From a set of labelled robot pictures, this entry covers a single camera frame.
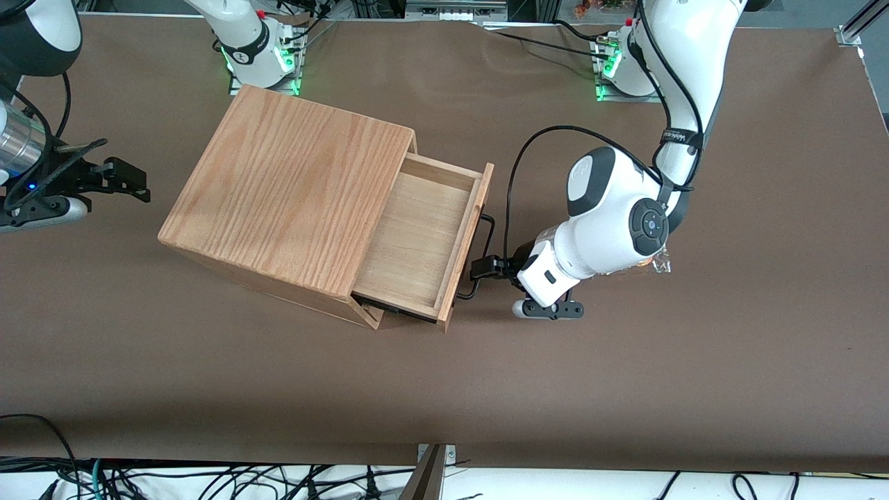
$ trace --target wood grain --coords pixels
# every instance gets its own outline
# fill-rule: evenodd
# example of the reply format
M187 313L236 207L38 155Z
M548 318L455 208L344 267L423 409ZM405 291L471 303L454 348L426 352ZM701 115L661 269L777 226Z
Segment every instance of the wood grain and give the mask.
M409 153L355 292L445 322L492 171Z
M472 246L472 238L476 234L478 227L478 218L485 208L485 201L488 199L488 186L491 184L491 176L494 173L494 165L485 165L485 172L482 178L476 181L473 190L469 193L471 203L466 207L463 214L463 220L459 231L460 237L454 242L451 252L451 259L448 262L448 269L445 272L445 281L438 292L436 298L436 309L438 309L438 324L443 326L444 331L447 330L448 324L451 322L451 310L449 307L453 303L453 298L457 294L457 286L460 285L460 276L463 273L463 266L466 262L469 248Z
M349 299L409 148L409 128L246 86L158 238Z
M216 271L224 278L230 279L238 285L245 286L251 290L271 295L277 299L292 302L311 310L323 312L336 318L345 319L362 327L376 329L380 325L382 310L358 305L355 299L351 297L346 300L336 300L313 290L293 286L279 279L264 276L251 270L245 270L231 262L219 261L206 255L195 254L185 250L178 251L195 262L199 262Z

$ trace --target cable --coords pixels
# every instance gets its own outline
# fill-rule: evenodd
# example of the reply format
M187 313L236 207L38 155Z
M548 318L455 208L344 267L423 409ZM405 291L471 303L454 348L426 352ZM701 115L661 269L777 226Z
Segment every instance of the cable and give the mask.
M790 500L797 500L797 490L799 489L799 472L791 472L793 476L793 488L790 489Z
M852 474L853 476L859 476L862 478L867 478L869 480L889 480L889 478L886 478L884 476L874 476L871 474L862 474L861 472L849 472L849 473Z
M797 498L797 490L799 489L799 473L791 472L791 476L793 476L793 488L790 489L790 500L796 500ZM753 496L752 499L748 499L743 496L738 489L738 480L743 480L744 484L747 485L747 489L750 491L750 494ZM750 480L747 479L747 476L744 474L735 474L732 476L732 491L734 491L734 495L738 497L738 500L759 500L757 498L757 492L753 489L753 485L750 484Z
M296 15L296 13L293 12L293 9L290 8L290 5L287 2L282 2L281 0L278 0L276 3L277 3L277 7L276 7L277 9L284 7L285 9L287 9L287 11L290 13L290 15L292 15L292 16Z
M0 22L6 22L15 16L25 12L36 0L21 0L16 5L12 7L8 7L4 11L0 12Z
M747 479L747 476L743 474L735 474L732 476L732 490L734 491L734 495L738 497L739 500L748 500L745 496L741 495L741 492L738 491L738 480L744 480L744 483L747 484L747 489L750 490L750 494L753 496L753 500L759 500L757 498L757 492L753 489L753 485L750 484L750 480Z
M244 484L241 484L241 485L240 485L240 489L238 489L238 485L235 485L235 489L233 489L233 490L231 491L231 497L232 497L232 499L234 499L239 493L241 493L242 491L244 491L245 489L247 489L247 487L250 486L251 484L259 484L259 483L256 482L257 480L259 480L259 478L261 478L262 476L268 474L269 472L272 472L273 470L277 469L277 467L278 467L277 465L272 465L271 467L269 467L269 468L266 469L265 471L259 472L258 474L256 474L255 476L253 476L253 479L251 479L251 480L245 482Z
M214 492L212 493L212 495L210 495L210 496L207 497L207 499L208 499L208 500L212 500L213 498L215 498L219 493L222 492L223 489L225 489L226 486L228 486L229 484L231 484L231 483L233 483L233 482L236 482L238 477L240 477L240 476L242 476L242 475L248 473L252 468L253 468L253 466L250 466L250 467L248 467L247 469L245 469L245 470L243 470L243 471L235 472L236 467L232 467L232 468L231 468L231 472L230 472L231 477L228 478L227 481L225 481L224 483L222 483L222 486L220 486L219 488L217 488L216 491L214 491ZM204 489L204 491L203 491L203 492L201 493L201 495L197 498L197 500L202 500L202 499L204 498L204 495L207 493L207 491L210 490L210 486L211 486L213 483L215 483L215 482L216 482L216 480L213 480L209 485L207 485L207 488Z
M563 47L562 45L548 44L546 42L541 42L540 40L532 40L531 38L525 38L524 36L518 36L518 35L511 35L509 33L503 33L501 31L494 31L494 33L496 33L497 35L500 35L500 36L505 36L506 38L512 38L514 40L528 42L529 44L542 45L544 47L549 47L551 49L558 49L560 51L565 51L565 52L574 52L574 53L586 55L589 57L593 57L596 59L602 59L602 60L608 59L608 56L605 54L602 54L602 53L594 53L594 52L590 52L590 51L579 51L579 50L573 49L571 47Z
M99 462L101 462L101 460L101 458L97 458L96 461L92 463L92 490L95 491L98 500L105 500L102 496L102 492L99 491Z
M65 132L65 126L68 125L68 117L71 115L71 80L68 80L68 72L61 74L61 80L65 83L65 112L61 115L59 127L56 128L56 138L61 139L61 133Z
M108 494L107 498L111 500L123 500L120 495L120 491L117 489L117 485L115 484L114 479L114 471L111 471L111 479L105 477L105 472L99 470L99 483L102 486L102 489Z
M315 466L313 465L312 468L309 469L306 477L302 478L300 483L296 485L296 488L289 492L287 495L284 495L284 500L293 500L300 493L300 490L302 490L308 484L309 481L313 480L318 474L330 469L331 467L332 465L319 465L318 468L315 469Z
M478 216L478 218L491 224L491 228L488 230L488 239L485 241L485 249L482 250L482 258L484 259L488 255L488 249L491 247L491 240L494 237L494 226L496 225L496 222L494 221L494 218L488 214L481 214ZM468 301L475 297L476 292L478 292L479 281L480 280L478 279L472 281L472 291L468 294L461 294L460 292L457 292L457 298L462 301Z
M321 33L318 33L318 34L317 34L316 36L314 36L311 40L309 40L309 41L306 42L306 46L305 46L305 48L308 49L308 47L309 47L310 45L312 45L318 38L320 38L321 36L323 36L324 33L327 33L327 30L328 30L328 29L333 28L333 27L336 25L337 22L338 22L337 20L332 20L332 21L330 22L330 24L328 24L327 26L324 27L324 29L321 30Z
M574 26L572 26L572 25L568 24L567 22L560 20L560 19L554 20L552 23L568 28L568 31L571 31L571 33L574 36L577 36L581 40L586 40L588 42L595 42L596 39L599 38L600 36L608 35L608 31L605 31L604 33L599 33L598 35L584 35L580 31L575 29Z
M68 440L65 439L65 436L62 435L59 428L55 426L55 423L52 423L50 421L50 419L46 418L45 416L34 415L31 413L12 413L12 414L8 414L8 415L0 415L0 420L4 420L6 418L32 418L34 420L39 420L44 425L49 427L50 430L52 430L52 433L56 435L56 438L59 438L59 442L61 443L61 445L65 448L65 453L68 454L68 459L71 461L71 467L74 470L74 475L75 475L75 477L77 476L77 462L76 462L76 459L74 458L74 452L71 451L71 446L68 444ZM80 480L78 478L78 481L77 481L77 499L78 500L80 500L82 494L83 493L81 492L81 484L80 484Z
M593 137L599 139L600 141L608 144L609 146L617 149L621 153L627 155L632 162L642 169L643 172L647 173L652 179L661 184L661 174L657 170L656 167L650 167L642 162L638 157L633 155L633 153L629 152L626 148L618 144L617 142L609 139L608 137L602 135L601 133L594 132L592 130L575 126L575 125L553 125L548 126L542 130L539 130L537 133L531 136L531 139L525 142L525 145L518 151L518 156L516 157L516 163L512 165L512 171L509 174L509 184L507 184L506 188L506 220L503 223L503 258L509 258L509 212L510 207L512 207L512 186L516 180L516 171L518 169L518 164L522 161L522 156L525 154L525 150L528 149L528 146L531 146L531 143L534 142L535 139L542 136L544 133L554 132L556 130L573 130L575 132L585 133L587 135L592 135ZM515 285L515 280L512 277L509 277L509 281Z
M673 472L673 476L669 479L669 481L667 481L667 486L664 487L664 490L661 491L661 494L654 500L665 500L667 498L667 495L669 494L669 489L673 488L673 483L676 482L676 479L679 477L680 473L682 473L682 471Z
M518 13L522 11L522 7L525 7L525 5L526 5L527 3L528 3L528 0L525 0L524 2L522 2L522 4L520 4L520 5L518 6L518 8L516 9L516 11L513 12L512 15L509 16L509 19L507 19L506 21L509 22L509 21L515 19L516 16L518 15Z

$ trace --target open drawer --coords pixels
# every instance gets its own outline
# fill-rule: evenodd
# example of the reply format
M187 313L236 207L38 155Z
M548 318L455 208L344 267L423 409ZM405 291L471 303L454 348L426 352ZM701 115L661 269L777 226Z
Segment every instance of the open drawer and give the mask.
M236 283L358 325L450 318L493 165L414 131L246 85L157 237Z
M359 302L446 327L492 173L407 153L358 273Z

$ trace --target brown table surface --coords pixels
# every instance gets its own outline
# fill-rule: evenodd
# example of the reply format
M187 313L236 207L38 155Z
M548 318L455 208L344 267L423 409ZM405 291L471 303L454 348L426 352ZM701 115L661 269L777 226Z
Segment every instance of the brown table surface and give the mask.
M672 274L586 281L575 322L515 319L518 292L485 282L441 335L353 327L161 246L230 102L225 69L200 19L83 22L65 138L107 137L92 158L145 169L154 199L97 195L78 224L0 243L0 412L49 416L77 455L407 464L443 441L473 465L889 465L889 141L829 30L735 34ZM342 22L307 64L302 97L410 126L424 156L496 164L495 249L532 133L582 125L647 157L664 126L658 105L596 102L584 56L467 23ZM61 89L23 88L53 123ZM529 150L513 246L565 219L568 168L599 145L562 132ZM61 453L38 429L4 423L0 455Z

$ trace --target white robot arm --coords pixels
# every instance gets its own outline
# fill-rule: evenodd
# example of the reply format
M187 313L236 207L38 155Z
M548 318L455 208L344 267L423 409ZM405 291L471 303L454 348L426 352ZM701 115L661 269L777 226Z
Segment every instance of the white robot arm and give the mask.
M228 65L242 84L268 88L294 71L289 51L302 35L258 15L248 0L184 0L210 23Z
M294 41L302 35L293 27L260 16L248 0L185 1L210 23L242 84L269 87L294 71L291 52L297 50ZM0 74L65 75L82 43L71 1L6 3L0 10ZM67 75L65 85L68 88ZM146 175L139 168L116 157L101 165L85 161L82 156L88 149L72 148L60 139L63 125L51 130L38 109L10 90L38 119L0 102L0 186L5 187L0 196L0 233L82 219L92 207L83 196L88 192L150 200ZM96 141L90 149L104 141Z
M567 182L570 218L519 247L511 259L520 266L518 283L547 317L558 314L559 303L565 306L560 297L581 280L657 254L682 221L717 111L729 40L746 3L648 0L633 25L617 32L621 52L629 56L610 79L629 95L657 92L667 111L668 128L653 160L660 179L612 146L574 164ZM535 304L528 302L517 302L517 316L529 316Z

